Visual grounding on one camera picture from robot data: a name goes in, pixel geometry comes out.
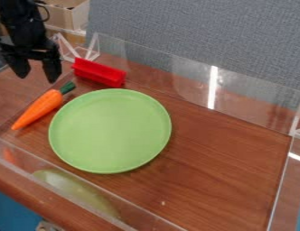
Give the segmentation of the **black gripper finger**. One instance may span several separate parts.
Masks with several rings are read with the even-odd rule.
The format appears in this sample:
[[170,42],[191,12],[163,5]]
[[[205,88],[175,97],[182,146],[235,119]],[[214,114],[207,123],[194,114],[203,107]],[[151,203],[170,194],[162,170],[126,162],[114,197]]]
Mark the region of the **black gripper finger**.
[[14,56],[12,54],[4,55],[4,60],[8,67],[14,70],[15,74],[20,79],[24,79],[31,71],[30,62],[20,56]]
[[43,70],[47,81],[55,83],[62,74],[60,59],[43,59]]

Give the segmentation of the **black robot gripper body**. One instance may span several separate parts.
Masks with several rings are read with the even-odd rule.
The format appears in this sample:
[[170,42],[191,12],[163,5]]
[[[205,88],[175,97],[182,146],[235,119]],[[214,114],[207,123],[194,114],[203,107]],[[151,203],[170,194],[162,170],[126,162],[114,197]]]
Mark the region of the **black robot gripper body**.
[[8,49],[28,59],[59,60],[58,45],[46,37],[44,22],[35,0],[0,0],[0,23],[12,42]]

